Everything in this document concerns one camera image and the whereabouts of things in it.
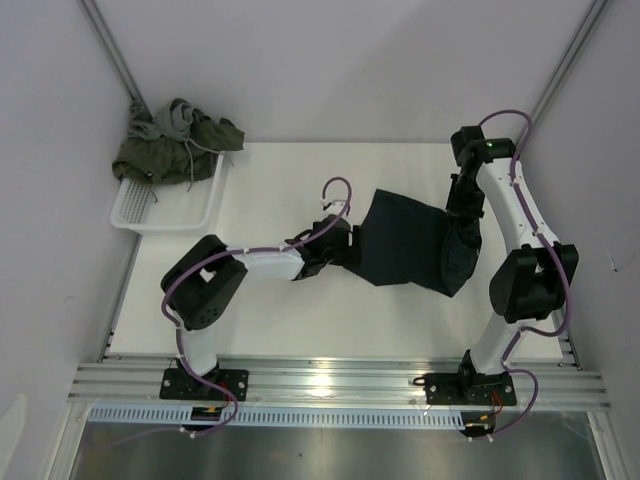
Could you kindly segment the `dark navy shorts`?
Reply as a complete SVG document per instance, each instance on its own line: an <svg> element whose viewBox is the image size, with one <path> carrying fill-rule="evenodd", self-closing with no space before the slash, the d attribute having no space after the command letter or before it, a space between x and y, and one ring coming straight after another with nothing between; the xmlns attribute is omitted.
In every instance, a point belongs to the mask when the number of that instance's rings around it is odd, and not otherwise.
<svg viewBox="0 0 640 480"><path fill-rule="evenodd" d="M455 296L474 274L480 222L378 189L344 268L375 286L413 283Z"/></svg>

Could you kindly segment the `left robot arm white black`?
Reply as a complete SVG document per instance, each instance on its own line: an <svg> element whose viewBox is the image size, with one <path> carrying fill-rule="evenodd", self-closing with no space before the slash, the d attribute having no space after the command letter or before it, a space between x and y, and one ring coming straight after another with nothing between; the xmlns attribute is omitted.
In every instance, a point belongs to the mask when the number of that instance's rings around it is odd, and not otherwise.
<svg viewBox="0 0 640 480"><path fill-rule="evenodd" d="M161 280L161 312L176 330L182 388L197 400L216 390L219 365L213 325L245 281L301 281L358 256L359 229L329 214L277 246L233 249L218 236L201 238Z"/></svg>

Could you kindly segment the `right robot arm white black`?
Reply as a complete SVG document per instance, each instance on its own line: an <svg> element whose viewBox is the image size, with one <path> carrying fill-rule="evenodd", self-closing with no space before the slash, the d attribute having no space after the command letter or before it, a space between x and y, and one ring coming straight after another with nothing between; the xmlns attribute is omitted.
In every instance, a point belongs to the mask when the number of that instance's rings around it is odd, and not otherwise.
<svg viewBox="0 0 640 480"><path fill-rule="evenodd" d="M544 221L512 140L488 139L481 126L463 126L452 135L451 146L459 171L452 177L447 213L479 220L489 205L506 249L506 258L489 284L493 314L465 354L471 370L456 380L458 395L475 404L491 394L490 376L507 373L524 336L556 338L568 330L573 317L571 282L579 254Z"/></svg>

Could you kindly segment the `olive green shorts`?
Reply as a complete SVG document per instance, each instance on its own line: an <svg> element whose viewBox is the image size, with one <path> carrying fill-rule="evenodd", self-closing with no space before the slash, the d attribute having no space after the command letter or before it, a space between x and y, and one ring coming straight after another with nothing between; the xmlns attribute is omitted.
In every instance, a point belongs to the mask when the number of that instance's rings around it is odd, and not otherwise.
<svg viewBox="0 0 640 480"><path fill-rule="evenodd" d="M187 140L165 135L146 140L126 139L112 162L116 179L146 185L193 183L213 176L220 152L241 151L245 133L230 120L204 117L191 125Z"/></svg>

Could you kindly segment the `white plastic basket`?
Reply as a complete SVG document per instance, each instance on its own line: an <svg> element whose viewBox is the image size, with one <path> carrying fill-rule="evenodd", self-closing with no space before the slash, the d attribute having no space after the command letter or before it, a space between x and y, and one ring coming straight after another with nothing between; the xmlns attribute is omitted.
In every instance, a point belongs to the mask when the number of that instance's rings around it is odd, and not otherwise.
<svg viewBox="0 0 640 480"><path fill-rule="evenodd" d="M197 236L214 222L220 210L229 161L218 155L213 175L188 184L147 187L129 179L120 185L110 222L139 235Z"/></svg>

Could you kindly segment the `aluminium mounting rail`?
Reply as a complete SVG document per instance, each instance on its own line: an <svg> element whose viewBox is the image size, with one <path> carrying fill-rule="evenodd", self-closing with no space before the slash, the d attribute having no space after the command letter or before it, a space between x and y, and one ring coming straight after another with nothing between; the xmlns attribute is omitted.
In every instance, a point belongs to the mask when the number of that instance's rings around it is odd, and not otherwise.
<svg viewBox="0 0 640 480"><path fill-rule="evenodd" d="M223 357L228 369L249 373L246 406L410 409L425 402L413 379L431 372L450 372L452 362L363 360L335 358ZM158 400L165 357L108 357L83 363L75 373L68 399L152 403ZM609 400L602 375L573 365L534 363L539 385L524 374L513 377L518 405L524 407L533 393L537 411L608 411Z"/></svg>

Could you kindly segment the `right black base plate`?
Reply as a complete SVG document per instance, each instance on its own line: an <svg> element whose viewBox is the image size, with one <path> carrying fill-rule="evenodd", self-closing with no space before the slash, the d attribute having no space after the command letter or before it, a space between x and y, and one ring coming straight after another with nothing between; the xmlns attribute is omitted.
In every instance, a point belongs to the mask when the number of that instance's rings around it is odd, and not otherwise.
<svg viewBox="0 0 640 480"><path fill-rule="evenodd" d="M492 395L498 394L504 406L517 403L511 376L501 374L431 373L424 376L424 389L429 405L486 406L492 405Z"/></svg>

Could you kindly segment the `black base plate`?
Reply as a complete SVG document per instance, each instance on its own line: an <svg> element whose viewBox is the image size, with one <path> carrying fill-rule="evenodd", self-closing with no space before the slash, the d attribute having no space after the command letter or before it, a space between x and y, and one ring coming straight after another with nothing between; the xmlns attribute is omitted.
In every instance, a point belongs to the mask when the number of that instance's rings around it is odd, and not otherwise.
<svg viewBox="0 0 640 480"><path fill-rule="evenodd" d="M239 402L246 400L249 386L249 371L241 369L217 369L204 376L209 383L225 388ZM223 401L228 395L194 379L182 367L168 368L164 371L159 391L163 400L183 401Z"/></svg>
<svg viewBox="0 0 640 480"><path fill-rule="evenodd" d="M504 406L517 403L511 376L501 374L431 373L424 376L424 389L429 405L486 406L492 405L492 395L498 394Z"/></svg>

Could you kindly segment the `grey shorts with drawstring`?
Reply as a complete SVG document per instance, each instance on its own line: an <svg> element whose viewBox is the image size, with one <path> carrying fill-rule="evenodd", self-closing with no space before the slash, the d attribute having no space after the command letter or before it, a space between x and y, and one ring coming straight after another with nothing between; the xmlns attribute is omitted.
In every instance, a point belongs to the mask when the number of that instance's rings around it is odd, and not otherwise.
<svg viewBox="0 0 640 480"><path fill-rule="evenodd" d="M155 116L141 102L134 101L129 106L128 135L146 141L167 137L184 143L203 116L199 108L181 98L164 105Z"/></svg>

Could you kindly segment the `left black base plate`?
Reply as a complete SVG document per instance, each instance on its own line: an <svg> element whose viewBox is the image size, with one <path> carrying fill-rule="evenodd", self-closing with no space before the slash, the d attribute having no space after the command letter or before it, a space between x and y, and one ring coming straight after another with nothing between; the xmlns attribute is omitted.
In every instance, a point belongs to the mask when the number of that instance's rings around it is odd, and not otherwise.
<svg viewBox="0 0 640 480"><path fill-rule="evenodd" d="M249 371L241 369L217 369L204 376L209 383L225 388L239 402L246 400L249 386ZM182 367L168 368L164 371L159 391L163 400L183 401L223 401L228 395L194 379Z"/></svg>

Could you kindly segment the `right aluminium corner post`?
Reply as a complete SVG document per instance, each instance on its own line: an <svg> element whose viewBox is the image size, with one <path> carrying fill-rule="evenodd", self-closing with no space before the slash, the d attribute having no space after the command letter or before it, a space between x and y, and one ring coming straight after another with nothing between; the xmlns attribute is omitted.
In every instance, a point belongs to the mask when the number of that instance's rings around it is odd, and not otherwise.
<svg viewBox="0 0 640 480"><path fill-rule="evenodd" d="M540 124L544 116L551 109L553 102L559 95L581 55L586 50L590 40L594 37L607 11L613 4L614 1L612 0L593 0L589 3L586 13L579 21L570 41L564 48L559 61L534 105L530 116L535 124Z"/></svg>

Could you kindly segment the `aluminium corner post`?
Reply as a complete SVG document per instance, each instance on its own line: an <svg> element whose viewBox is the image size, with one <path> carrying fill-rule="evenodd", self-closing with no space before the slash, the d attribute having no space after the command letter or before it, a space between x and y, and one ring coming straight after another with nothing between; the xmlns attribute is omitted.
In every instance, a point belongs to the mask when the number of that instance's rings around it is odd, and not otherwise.
<svg viewBox="0 0 640 480"><path fill-rule="evenodd" d="M77 4L92 29L98 45L129 97L129 101L140 105L145 111L148 111L142 92L98 3L95 0L78 0Z"/></svg>
<svg viewBox="0 0 640 480"><path fill-rule="evenodd" d="M559 95L581 55L586 50L590 40L594 37L607 11L613 4L614 1L612 0L593 0L589 3L586 13L579 21L570 41L564 48L559 61L534 105L530 116L535 124L540 124L544 116L551 109L553 102Z"/></svg>

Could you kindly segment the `left aluminium corner post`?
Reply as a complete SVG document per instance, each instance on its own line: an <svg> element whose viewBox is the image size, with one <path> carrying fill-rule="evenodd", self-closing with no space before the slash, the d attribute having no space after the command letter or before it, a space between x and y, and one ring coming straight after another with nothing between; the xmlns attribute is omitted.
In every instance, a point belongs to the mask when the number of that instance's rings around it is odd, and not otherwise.
<svg viewBox="0 0 640 480"><path fill-rule="evenodd" d="M145 111L148 111L142 92L98 3L95 0L78 0L77 4L92 29L98 45L129 97L129 101L140 105Z"/></svg>

